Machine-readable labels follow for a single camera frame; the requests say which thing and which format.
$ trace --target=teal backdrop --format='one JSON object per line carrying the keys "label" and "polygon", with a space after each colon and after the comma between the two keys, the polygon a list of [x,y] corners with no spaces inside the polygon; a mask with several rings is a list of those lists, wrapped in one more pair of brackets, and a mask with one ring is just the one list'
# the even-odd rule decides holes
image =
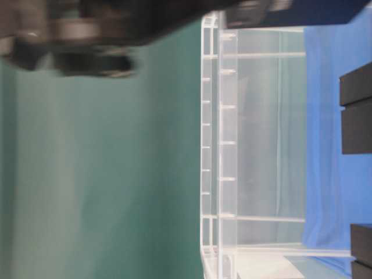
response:
{"label": "teal backdrop", "polygon": [[1,65],[2,278],[202,278],[200,37],[138,49],[127,80]]}

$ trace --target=blue cloth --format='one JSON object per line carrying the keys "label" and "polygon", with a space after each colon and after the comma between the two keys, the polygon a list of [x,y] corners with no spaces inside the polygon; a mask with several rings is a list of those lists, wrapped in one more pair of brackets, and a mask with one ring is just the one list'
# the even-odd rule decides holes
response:
{"label": "blue cloth", "polygon": [[[305,44],[307,210],[303,243],[309,248],[350,249],[350,224],[372,223],[372,155],[342,155],[339,77],[372,61],[372,9],[347,25],[306,28]],[[350,275],[350,259],[321,260]]]}

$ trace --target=clear plastic container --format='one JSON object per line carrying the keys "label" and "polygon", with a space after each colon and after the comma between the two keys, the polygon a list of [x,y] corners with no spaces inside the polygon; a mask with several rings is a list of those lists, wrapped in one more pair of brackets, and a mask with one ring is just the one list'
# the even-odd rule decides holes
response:
{"label": "clear plastic container", "polygon": [[[330,181],[332,187],[323,187],[324,191],[310,185],[327,176],[312,170],[347,171],[344,162],[359,159],[344,157],[340,146],[339,154],[327,160],[312,158],[318,154],[318,140],[325,139],[312,129],[308,83],[312,87],[317,83],[307,73],[305,28],[228,30],[222,26],[223,13],[211,13],[202,22],[205,278],[348,278],[350,243],[334,243],[332,234],[348,239],[350,220],[372,223],[372,216],[364,212],[366,205],[360,205],[360,213],[355,218],[348,215],[345,221],[340,212],[347,206],[338,210],[338,193],[343,191],[339,182]],[[329,117],[339,117],[339,111]],[[334,135],[341,138],[341,131]],[[337,226],[327,221],[332,219],[338,220]]]}

